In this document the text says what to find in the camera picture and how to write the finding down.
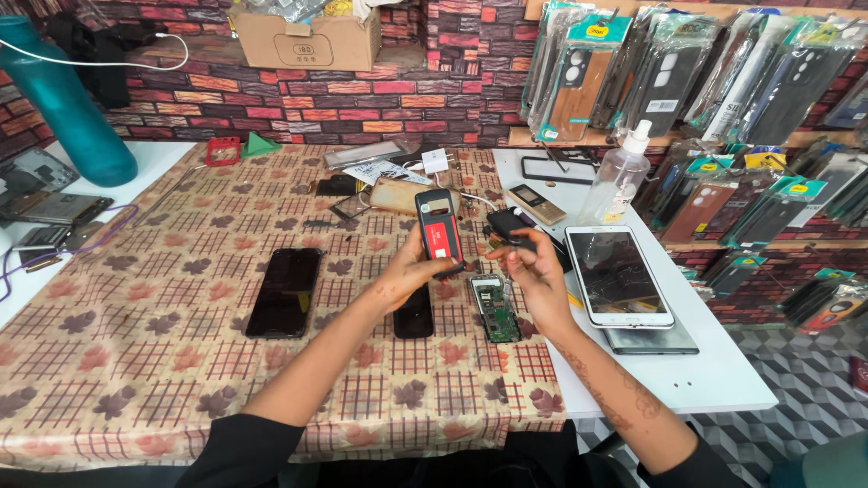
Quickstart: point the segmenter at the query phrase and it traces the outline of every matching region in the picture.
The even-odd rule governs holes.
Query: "tile floor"
[[[812,337],[788,329],[730,336],[779,403],[765,411],[685,415],[730,469],[753,487],[768,486],[775,463],[829,439],[868,429],[868,398],[847,382],[848,359],[868,356],[868,329],[838,326]],[[611,432],[600,419],[576,422],[582,452]],[[625,446],[613,456],[635,474]]]

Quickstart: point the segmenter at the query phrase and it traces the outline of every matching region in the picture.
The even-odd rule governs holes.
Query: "teal water bottle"
[[[27,17],[0,16],[0,40],[39,56],[68,59],[62,49],[40,39]],[[0,45],[0,69],[39,110],[85,179],[116,187],[138,175],[135,158],[90,101],[72,66]]]

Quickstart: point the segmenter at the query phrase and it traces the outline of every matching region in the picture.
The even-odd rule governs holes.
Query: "tablecloth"
[[[0,330],[0,463],[35,470],[189,464],[210,422],[237,411],[385,269],[414,215],[370,210],[336,227],[340,197],[308,194],[335,147],[286,145],[202,168],[143,223],[127,224],[62,271]],[[198,144],[134,203],[144,211],[189,169]],[[492,153],[450,149],[442,183],[504,208]],[[554,432],[565,412],[543,337],[520,288],[523,340],[484,338],[467,278],[481,258],[481,202],[461,207],[470,271],[432,281],[435,333],[400,340],[384,317],[311,419],[292,461],[433,456],[503,446],[509,431]],[[115,217],[100,239],[126,213]],[[299,340],[243,331],[269,255],[326,251]]]

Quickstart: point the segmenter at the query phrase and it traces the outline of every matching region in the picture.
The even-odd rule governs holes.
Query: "henna tattoo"
[[[591,394],[591,397],[594,398],[594,401],[597,405],[600,406],[600,410],[602,410],[603,415],[612,423],[612,426],[615,429],[621,431],[628,431],[633,428],[633,424],[630,423],[629,420],[625,419],[623,415],[616,412],[614,408],[607,405],[605,400],[602,397],[602,393],[599,390],[590,385],[590,376],[588,373],[588,367],[585,366],[585,363],[582,362],[581,359],[575,356],[575,354],[567,351],[563,346],[559,343],[552,341],[552,344],[555,345],[555,349],[561,353],[563,358],[567,360],[569,365],[573,368],[575,375],[579,377],[582,383],[585,385],[585,388],[588,388],[588,393]]]
[[[630,390],[636,390],[636,409],[642,412],[642,417],[645,419],[654,419],[660,415],[663,409],[663,404],[654,396],[638,379],[634,378],[624,366],[615,362],[615,368],[618,373],[624,378],[624,386]]]

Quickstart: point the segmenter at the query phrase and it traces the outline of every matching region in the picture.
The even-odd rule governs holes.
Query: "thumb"
[[[435,260],[427,260],[418,262],[413,265],[413,277],[421,280],[430,280],[437,273],[442,273],[448,269],[452,269],[459,262],[456,258],[437,258]]]
[[[506,255],[506,269],[510,272],[510,277],[518,283],[518,286],[528,288],[534,285],[534,275],[524,266],[517,252],[513,251]]]

